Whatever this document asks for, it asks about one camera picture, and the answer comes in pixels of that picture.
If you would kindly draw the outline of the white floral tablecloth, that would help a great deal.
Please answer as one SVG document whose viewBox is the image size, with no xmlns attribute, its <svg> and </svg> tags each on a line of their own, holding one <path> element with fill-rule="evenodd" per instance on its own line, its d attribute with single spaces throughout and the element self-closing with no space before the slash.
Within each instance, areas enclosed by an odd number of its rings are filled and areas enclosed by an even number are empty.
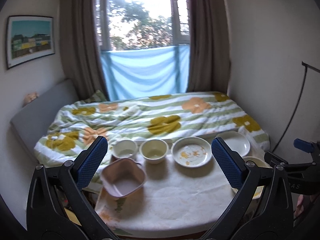
<svg viewBox="0 0 320 240">
<path fill-rule="evenodd" d="M 100 191 L 95 211 L 120 236 L 168 238 L 207 231 L 235 196 L 215 159 L 203 167 L 178 165 L 171 154 L 160 164 L 141 155 L 146 182 L 135 193 L 114 199 Z"/>
</svg>

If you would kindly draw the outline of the pink square dish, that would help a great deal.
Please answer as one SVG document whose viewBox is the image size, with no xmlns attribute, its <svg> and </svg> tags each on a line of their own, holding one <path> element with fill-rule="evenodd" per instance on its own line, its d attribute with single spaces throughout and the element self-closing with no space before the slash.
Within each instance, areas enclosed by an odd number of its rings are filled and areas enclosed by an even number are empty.
<svg viewBox="0 0 320 240">
<path fill-rule="evenodd" d="M 146 173 L 140 163 L 122 158 L 105 167 L 100 174 L 102 185 L 113 198 L 125 198 L 139 189 L 146 181 Z"/>
</svg>

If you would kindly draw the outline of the brown curtain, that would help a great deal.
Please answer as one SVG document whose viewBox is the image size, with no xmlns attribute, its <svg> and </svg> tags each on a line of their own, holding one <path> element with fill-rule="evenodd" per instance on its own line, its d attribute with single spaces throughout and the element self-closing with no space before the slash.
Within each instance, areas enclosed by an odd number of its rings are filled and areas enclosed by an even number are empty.
<svg viewBox="0 0 320 240">
<path fill-rule="evenodd" d="M 80 99 L 96 90 L 107 96 L 95 29 L 94 0 L 60 0 L 59 46 L 65 76 Z"/>
<path fill-rule="evenodd" d="M 231 72 L 225 0 L 188 0 L 189 92 L 227 93 Z"/>
</svg>

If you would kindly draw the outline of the light blue cloth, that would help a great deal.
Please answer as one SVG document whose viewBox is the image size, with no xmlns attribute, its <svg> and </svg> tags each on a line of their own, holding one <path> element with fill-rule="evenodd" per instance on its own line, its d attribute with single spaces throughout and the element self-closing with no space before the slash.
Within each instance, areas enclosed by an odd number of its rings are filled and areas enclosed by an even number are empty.
<svg viewBox="0 0 320 240">
<path fill-rule="evenodd" d="M 111 101 L 187 91 L 190 58 L 187 44 L 102 51 L 100 58 Z"/>
</svg>

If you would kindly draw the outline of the window frame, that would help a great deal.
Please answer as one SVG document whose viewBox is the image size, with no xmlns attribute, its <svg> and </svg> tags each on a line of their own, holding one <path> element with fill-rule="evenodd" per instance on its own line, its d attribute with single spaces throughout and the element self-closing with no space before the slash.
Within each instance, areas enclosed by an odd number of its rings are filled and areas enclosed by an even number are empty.
<svg viewBox="0 0 320 240">
<path fill-rule="evenodd" d="M 189 44 L 188 0 L 95 0 L 95 28 L 104 51 Z"/>
</svg>

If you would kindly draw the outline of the framed landscape picture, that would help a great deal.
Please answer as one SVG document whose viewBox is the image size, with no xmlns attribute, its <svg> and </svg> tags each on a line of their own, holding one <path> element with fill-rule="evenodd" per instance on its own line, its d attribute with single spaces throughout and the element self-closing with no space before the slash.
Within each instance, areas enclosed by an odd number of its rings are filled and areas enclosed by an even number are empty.
<svg viewBox="0 0 320 240">
<path fill-rule="evenodd" d="M 5 48 L 8 69 L 54 55 L 54 18 L 33 15 L 9 16 Z"/>
</svg>

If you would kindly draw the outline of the plain white plate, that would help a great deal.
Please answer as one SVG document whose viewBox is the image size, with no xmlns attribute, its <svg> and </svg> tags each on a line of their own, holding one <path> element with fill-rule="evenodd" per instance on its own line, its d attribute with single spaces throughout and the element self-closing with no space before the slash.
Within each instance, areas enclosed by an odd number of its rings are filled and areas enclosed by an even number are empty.
<svg viewBox="0 0 320 240">
<path fill-rule="evenodd" d="M 231 150 L 238 152 L 242 157 L 245 157 L 250 152 L 251 145 L 249 143 L 249 140 L 239 132 L 222 132 L 219 133 L 216 137 L 222 138 Z"/>
</svg>

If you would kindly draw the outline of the grey headboard cushion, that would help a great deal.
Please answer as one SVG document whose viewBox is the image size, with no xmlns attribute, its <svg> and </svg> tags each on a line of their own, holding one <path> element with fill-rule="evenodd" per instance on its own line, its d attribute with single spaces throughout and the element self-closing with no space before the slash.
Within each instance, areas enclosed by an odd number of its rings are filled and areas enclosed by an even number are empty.
<svg viewBox="0 0 320 240">
<path fill-rule="evenodd" d="M 47 134 L 57 112 L 78 100 L 72 81 L 67 79 L 41 94 L 12 117 L 12 131 L 32 161 L 37 161 L 34 154 L 36 143 Z"/>
</svg>

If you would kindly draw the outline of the small plush toy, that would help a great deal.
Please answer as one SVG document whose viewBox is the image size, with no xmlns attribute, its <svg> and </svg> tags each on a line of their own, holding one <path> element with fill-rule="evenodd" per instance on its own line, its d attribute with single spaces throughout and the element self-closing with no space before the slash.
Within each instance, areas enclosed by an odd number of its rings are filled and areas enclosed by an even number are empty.
<svg viewBox="0 0 320 240">
<path fill-rule="evenodd" d="M 26 106 L 27 104 L 31 103 L 32 101 L 34 101 L 38 97 L 39 97 L 38 92 L 32 92 L 32 93 L 27 94 L 23 99 L 23 107 Z"/>
</svg>

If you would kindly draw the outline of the right brown curtain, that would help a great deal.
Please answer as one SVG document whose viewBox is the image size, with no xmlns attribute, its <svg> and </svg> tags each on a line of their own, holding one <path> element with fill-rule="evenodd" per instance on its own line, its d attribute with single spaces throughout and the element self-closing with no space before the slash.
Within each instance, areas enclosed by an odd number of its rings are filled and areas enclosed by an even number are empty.
<svg viewBox="0 0 320 240">
<path fill-rule="evenodd" d="M 225 0 L 188 0 L 189 92 L 227 93 L 231 72 Z"/>
</svg>

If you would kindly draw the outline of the white bowl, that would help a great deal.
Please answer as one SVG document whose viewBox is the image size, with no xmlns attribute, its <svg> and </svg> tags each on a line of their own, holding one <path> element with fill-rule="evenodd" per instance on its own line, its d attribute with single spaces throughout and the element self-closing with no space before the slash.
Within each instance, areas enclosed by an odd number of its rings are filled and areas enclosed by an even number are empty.
<svg viewBox="0 0 320 240">
<path fill-rule="evenodd" d="M 138 145 L 136 142 L 130 139 L 118 141 L 112 151 L 112 155 L 116 159 L 130 158 L 135 160 L 138 152 Z"/>
</svg>

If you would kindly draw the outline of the duck pattern white plate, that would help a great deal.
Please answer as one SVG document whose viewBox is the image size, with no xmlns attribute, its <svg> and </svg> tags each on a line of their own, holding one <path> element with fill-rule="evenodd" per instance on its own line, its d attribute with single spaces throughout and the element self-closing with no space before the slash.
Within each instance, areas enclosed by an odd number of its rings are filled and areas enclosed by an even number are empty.
<svg viewBox="0 0 320 240">
<path fill-rule="evenodd" d="M 179 165 L 198 168 L 212 159 L 210 144 L 199 137 L 185 137 L 177 140 L 171 147 L 171 155 Z"/>
</svg>

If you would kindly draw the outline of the floral striped quilt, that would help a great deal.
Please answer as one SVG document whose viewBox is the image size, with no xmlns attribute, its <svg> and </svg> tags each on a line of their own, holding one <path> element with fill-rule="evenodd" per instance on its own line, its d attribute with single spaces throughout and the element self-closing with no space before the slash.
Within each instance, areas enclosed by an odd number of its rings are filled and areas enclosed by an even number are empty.
<svg viewBox="0 0 320 240">
<path fill-rule="evenodd" d="M 263 150 L 270 140 L 259 124 L 220 92 L 193 92 L 109 102 L 101 92 L 63 106 L 35 145 L 36 159 L 48 167 L 75 159 L 99 136 L 113 147 L 123 139 L 169 139 L 242 131 Z"/>
</svg>

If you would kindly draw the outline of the cream bowl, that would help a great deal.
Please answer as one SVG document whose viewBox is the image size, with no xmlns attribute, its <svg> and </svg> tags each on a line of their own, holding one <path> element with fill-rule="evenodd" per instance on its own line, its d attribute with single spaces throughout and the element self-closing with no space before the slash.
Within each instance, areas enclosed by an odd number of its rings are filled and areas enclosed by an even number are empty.
<svg viewBox="0 0 320 240">
<path fill-rule="evenodd" d="M 147 163 L 159 164 L 165 160 L 169 145 L 161 139 L 147 140 L 140 145 L 139 152 Z"/>
</svg>

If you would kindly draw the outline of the left brown curtain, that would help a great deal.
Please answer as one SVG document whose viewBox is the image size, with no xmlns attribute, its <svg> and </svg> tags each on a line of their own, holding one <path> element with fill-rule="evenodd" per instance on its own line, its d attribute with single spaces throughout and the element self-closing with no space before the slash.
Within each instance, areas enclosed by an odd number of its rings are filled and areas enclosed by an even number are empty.
<svg viewBox="0 0 320 240">
<path fill-rule="evenodd" d="M 96 90 L 107 96 L 95 29 L 94 0 L 60 0 L 59 46 L 65 76 L 80 99 Z"/>
</svg>

